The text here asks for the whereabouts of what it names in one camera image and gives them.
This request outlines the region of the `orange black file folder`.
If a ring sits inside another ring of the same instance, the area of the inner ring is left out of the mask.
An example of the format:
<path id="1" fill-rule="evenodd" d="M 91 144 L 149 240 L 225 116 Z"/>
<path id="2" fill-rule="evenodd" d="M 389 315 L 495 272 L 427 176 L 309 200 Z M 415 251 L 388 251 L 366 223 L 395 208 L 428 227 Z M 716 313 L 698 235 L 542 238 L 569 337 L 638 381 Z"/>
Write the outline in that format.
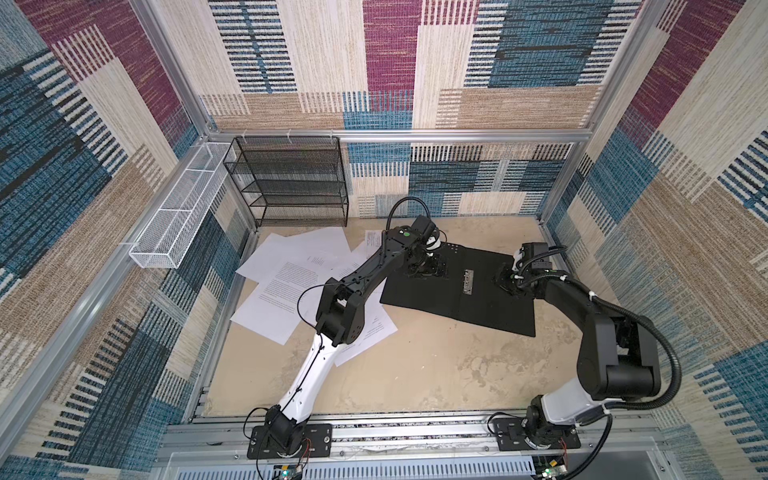
<path id="1" fill-rule="evenodd" d="M 534 337 L 534 297 L 497 284 L 513 262 L 511 255 L 447 243 L 423 266 L 391 274 L 381 302 Z"/>

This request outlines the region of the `diagram drawing paper sheet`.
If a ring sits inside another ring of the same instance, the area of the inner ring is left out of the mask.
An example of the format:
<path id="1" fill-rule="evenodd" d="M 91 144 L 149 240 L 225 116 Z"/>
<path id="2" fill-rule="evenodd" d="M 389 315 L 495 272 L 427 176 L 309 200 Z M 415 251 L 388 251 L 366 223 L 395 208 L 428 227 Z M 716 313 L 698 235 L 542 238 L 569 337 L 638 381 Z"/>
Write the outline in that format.
<path id="1" fill-rule="evenodd" d="M 352 254 L 363 261 L 376 254 L 382 244 L 381 230 L 366 230 L 364 239 L 352 251 Z"/>

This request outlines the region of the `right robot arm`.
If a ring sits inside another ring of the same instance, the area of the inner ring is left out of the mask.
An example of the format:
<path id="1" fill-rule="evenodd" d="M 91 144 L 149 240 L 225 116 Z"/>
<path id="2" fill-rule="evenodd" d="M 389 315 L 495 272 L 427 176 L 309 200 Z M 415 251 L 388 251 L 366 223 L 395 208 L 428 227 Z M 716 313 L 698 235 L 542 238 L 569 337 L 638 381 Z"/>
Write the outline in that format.
<path id="1" fill-rule="evenodd" d="M 524 298 L 556 307 L 582 334 L 577 375 L 559 389 L 536 396 L 521 422 L 534 449 L 548 448 L 613 409 L 652 410 L 667 404 L 681 383 L 681 365 L 654 323 L 600 298 L 565 270 L 553 268 L 562 246 L 529 242 L 501 267 L 496 284 Z"/>

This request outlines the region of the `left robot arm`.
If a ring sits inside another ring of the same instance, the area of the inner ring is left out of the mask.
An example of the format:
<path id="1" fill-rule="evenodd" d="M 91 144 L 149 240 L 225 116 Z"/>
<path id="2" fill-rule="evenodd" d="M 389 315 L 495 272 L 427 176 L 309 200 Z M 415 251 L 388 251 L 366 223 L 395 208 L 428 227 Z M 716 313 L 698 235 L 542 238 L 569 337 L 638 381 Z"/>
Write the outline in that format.
<path id="1" fill-rule="evenodd" d="M 392 214 L 408 201 L 420 204 L 424 213 L 411 225 L 393 227 Z M 365 327 L 366 301 L 390 273 L 423 265 L 439 246 L 439 229 L 422 199 L 403 197 L 390 213 L 376 252 L 345 277 L 330 278 L 319 286 L 321 295 L 310 351 L 288 392 L 266 411 L 261 436 L 253 439 L 252 445 L 272 445 L 286 456 L 308 450 L 305 425 L 335 358 L 357 340 Z"/>

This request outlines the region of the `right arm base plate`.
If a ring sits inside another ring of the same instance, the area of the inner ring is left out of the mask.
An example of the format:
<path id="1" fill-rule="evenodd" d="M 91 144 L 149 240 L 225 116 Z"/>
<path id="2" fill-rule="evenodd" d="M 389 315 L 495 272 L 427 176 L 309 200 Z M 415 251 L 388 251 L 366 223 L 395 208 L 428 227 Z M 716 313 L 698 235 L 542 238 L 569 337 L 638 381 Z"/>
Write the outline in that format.
<path id="1" fill-rule="evenodd" d="M 488 423 L 496 436 L 500 451 L 567 450 L 578 449 L 581 441 L 576 428 L 568 425 L 540 423 L 528 426 L 526 418 L 494 417 Z"/>

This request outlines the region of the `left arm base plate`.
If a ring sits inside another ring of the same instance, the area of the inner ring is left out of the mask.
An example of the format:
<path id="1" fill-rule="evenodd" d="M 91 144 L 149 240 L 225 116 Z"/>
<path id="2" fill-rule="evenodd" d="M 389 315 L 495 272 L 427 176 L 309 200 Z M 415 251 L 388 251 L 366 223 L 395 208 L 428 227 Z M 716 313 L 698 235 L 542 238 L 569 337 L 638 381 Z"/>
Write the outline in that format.
<path id="1" fill-rule="evenodd" d="M 249 434 L 247 458 L 326 458 L 331 453 L 333 426 L 330 423 L 300 425 L 290 433 L 275 427 L 255 426 Z"/>

